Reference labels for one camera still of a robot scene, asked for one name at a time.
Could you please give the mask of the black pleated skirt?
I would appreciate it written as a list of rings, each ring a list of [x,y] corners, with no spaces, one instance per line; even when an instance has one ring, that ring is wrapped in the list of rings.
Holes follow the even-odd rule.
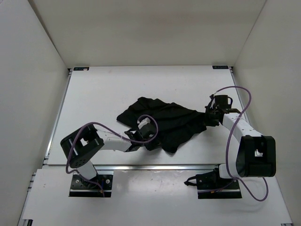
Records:
[[[138,118],[144,114],[154,118],[158,124],[156,139],[146,144],[146,149],[149,151],[162,148],[174,154],[180,145],[189,141],[195,134],[206,130],[205,113],[185,108],[174,102],[165,103],[159,99],[146,97],[138,98],[117,116],[117,121],[136,129]]]

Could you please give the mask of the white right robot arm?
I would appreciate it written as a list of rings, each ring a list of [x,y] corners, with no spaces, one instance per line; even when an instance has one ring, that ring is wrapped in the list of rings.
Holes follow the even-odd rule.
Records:
[[[273,177],[276,174],[276,142],[272,136],[256,131],[242,116],[232,108],[233,99],[227,95],[210,96],[205,107],[205,125],[227,128],[238,143],[238,150],[227,152],[226,163],[218,167],[211,176],[215,188],[223,188],[230,178]]]

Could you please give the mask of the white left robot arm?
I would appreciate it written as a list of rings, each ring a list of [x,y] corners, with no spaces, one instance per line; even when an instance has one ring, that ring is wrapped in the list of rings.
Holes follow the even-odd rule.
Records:
[[[60,142],[67,158],[67,173],[78,173],[87,187],[94,187],[98,183],[98,175],[91,162],[98,151],[113,150],[129,153],[147,145],[158,146],[156,141],[158,124],[152,123],[150,118],[138,122],[137,130],[128,130],[122,135],[110,129],[98,130],[95,125],[100,124],[88,123]]]

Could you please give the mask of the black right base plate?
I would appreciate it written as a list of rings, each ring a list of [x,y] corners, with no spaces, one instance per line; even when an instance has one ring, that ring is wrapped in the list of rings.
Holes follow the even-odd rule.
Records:
[[[198,199],[241,199],[239,183],[219,177],[217,172],[196,175]]]

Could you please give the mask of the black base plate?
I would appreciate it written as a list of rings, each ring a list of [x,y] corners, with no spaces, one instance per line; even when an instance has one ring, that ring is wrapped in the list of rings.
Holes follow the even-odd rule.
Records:
[[[98,185],[91,184],[80,178],[79,175],[74,174],[72,176],[69,196],[70,197],[96,197],[96,198],[110,198],[113,175],[112,174],[100,174],[98,175],[98,184],[103,188],[103,191]]]
[[[219,177],[217,172],[196,175],[198,199],[241,199],[239,183]]]

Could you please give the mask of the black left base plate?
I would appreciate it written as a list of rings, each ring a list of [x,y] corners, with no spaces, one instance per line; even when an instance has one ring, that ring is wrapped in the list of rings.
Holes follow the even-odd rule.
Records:
[[[98,185],[91,184],[80,178],[79,175],[74,174],[72,176],[69,196],[70,197],[96,197],[96,198],[110,198],[113,175],[112,174],[100,174],[98,175],[98,184],[103,188],[103,191]]]

